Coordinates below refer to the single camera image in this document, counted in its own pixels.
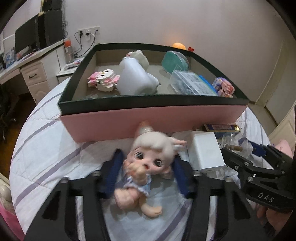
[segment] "doll head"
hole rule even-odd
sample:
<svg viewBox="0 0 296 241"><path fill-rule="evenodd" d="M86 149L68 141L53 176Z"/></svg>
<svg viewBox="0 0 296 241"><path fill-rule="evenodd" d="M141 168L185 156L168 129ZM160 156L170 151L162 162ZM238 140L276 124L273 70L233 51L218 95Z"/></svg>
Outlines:
<svg viewBox="0 0 296 241"><path fill-rule="evenodd" d="M186 144L186 141L152 131L149 126L142 129L139 134L127 156L127 162L143 165L146 172L152 175L166 173L170 169L178 148Z"/></svg>

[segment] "screw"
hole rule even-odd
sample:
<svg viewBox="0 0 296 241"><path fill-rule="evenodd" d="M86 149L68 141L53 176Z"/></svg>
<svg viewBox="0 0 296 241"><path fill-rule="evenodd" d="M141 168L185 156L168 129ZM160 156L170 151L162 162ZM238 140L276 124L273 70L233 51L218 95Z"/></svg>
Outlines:
<svg viewBox="0 0 296 241"><path fill-rule="evenodd" d="M60 182L61 183L67 183L68 181L69 181L68 177L63 177Z"/></svg>
<svg viewBox="0 0 296 241"><path fill-rule="evenodd" d="M227 183L231 183L231 182L233 182L233 179L232 179L231 177L225 177L224 180L225 180L225 182L227 182Z"/></svg>
<svg viewBox="0 0 296 241"><path fill-rule="evenodd" d="M91 174L93 177L99 177L101 175L101 172L99 170L96 170L94 171L92 174Z"/></svg>
<svg viewBox="0 0 296 241"><path fill-rule="evenodd" d="M202 176L202 173L200 172L200 171L193 171L193 175L195 176L195 177L200 177L200 176Z"/></svg>

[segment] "doll's face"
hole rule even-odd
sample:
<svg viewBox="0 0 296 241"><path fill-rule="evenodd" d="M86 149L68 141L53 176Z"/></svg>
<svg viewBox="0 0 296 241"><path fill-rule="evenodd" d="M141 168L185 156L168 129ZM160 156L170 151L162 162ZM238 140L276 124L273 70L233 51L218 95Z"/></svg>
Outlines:
<svg viewBox="0 0 296 241"><path fill-rule="evenodd" d="M137 162L145 166L146 172L152 175L162 173L165 166L165 157L161 151L139 147L128 154L129 163Z"/></svg>

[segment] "small white box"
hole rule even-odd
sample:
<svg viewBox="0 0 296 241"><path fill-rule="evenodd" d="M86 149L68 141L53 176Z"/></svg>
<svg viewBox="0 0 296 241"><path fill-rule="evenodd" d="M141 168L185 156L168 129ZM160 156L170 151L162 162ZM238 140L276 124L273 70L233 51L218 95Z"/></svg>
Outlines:
<svg viewBox="0 0 296 241"><path fill-rule="evenodd" d="M209 172L225 166L213 132L191 132L187 146L189 162L194 170Z"/></svg>

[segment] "tablecloth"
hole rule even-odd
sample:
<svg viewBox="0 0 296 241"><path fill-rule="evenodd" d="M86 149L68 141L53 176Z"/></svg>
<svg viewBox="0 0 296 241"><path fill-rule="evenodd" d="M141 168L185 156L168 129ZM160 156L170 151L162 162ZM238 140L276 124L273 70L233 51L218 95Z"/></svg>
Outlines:
<svg viewBox="0 0 296 241"><path fill-rule="evenodd" d="M57 102L69 80L50 91L28 117L18 137L10 168L10 186L15 211L24 232L57 182L64 176L78 179L99 170L104 161L110 160L116 148L129 152L133 138L111 141L75 143L62 122ZM267 145L269 139L252 111L247 108L237 120L241 132L253 142ZM188 132L174 133L182 139ZM233 176L237 184L237 172L223 168L213 174L216 178ZM117 187L124 184L120 172ZM189 215L191 200L178 192L174 180L153 176L152 191L148 203L162 205L163 214L150 219L139 210L124 212L114 198L103 201L104 216L111 240L164 241L181 240ZM78 237L85 240L82 197L77 197ZM214 233L215 197L210 200L210 221L207 240Z"/></svg>

